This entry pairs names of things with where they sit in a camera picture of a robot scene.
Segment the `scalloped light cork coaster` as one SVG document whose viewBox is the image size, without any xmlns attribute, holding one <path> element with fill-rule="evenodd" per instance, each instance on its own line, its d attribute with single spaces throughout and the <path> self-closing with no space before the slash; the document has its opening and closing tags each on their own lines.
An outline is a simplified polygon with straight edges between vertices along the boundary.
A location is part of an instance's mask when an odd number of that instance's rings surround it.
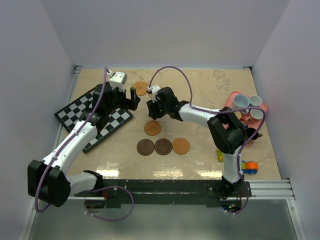
<svg viewBox="0 0 320 240">
<path fill-rule="evenodd" d="M 132 87 L 135 88 L 137 96 L 144 96 L 147 94 L 148 83 L 144 81 L 135 82 Z"/>
</svg>

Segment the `dark brown wooden coaster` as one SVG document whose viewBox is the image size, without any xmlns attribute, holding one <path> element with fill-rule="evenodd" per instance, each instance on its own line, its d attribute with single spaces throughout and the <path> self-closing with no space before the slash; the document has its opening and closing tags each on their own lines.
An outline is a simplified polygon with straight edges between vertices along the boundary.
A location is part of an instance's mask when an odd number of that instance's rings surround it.
<svg viewBox="0 0 320 240">
<path fill-rule="evenodd" d="M 136 145 L 137 152 L 142 156 L 148 156 L 152 154 L 154 149 L 155 147 L 153 141 L 147 138 L 141 139 Z"/>
</svg>

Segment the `light orange wooden coaster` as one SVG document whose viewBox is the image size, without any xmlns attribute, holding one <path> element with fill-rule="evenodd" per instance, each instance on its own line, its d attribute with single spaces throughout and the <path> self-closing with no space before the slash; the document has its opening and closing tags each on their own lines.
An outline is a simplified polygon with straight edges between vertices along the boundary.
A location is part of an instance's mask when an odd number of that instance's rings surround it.
<svg viewBox="0 0 320 240">
<path fill-rule="evenodd" d="M 179 137 L 173 141 L 172 148 L 175 153 L 179 155 L 184 155 L 189 152 L 191 145 L 186 138 Z"/>
</svg>

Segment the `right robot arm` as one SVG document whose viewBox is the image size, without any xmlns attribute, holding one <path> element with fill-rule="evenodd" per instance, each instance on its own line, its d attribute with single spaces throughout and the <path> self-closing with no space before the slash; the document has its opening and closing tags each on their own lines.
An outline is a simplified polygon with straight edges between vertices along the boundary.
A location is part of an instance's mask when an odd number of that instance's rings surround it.
<svg viewBox="0 0 320 240">
<path fill-rule="evenodd" d="M 153 120 L 165 115 L 181 122 L 191 122 L 207 127 L 217 149 L 223 154 L 223 192 L 230 197 L 241 190 L 243 172 L 240 168 L 240 149 L 245 143 L 246 129 L 229 107 L 221 110 L 179 101 L 170 87 L 147 87 L 152 96 L 146 104 L 148 116 Z"/>
</svg>

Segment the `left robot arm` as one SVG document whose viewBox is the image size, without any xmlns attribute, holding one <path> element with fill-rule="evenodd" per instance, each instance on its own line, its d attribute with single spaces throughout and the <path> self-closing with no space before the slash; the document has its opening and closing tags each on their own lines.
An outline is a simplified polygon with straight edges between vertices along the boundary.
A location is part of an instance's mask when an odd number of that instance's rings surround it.
<svg viewBox="0 0 320 240">
<path fill-rule="evenodd" d="M 68 197 L 81 192 L 99 196 L 104 184 L 93 171 L 67 177 L 69 168 L 85 146 L 105 128 L 110 115 L 117 109 L 135 111 L 140 98 L 135 88 L 130 88 L 130 98 L 110 82 L 98 84 L 93 99 L 85 105 L 73 130 L 63 142 L 41 161 L 32 160 L 27 167 L 27 191 L 34 197 L 35 207 L 39 201 L 61 207 Z"/>
</svg>

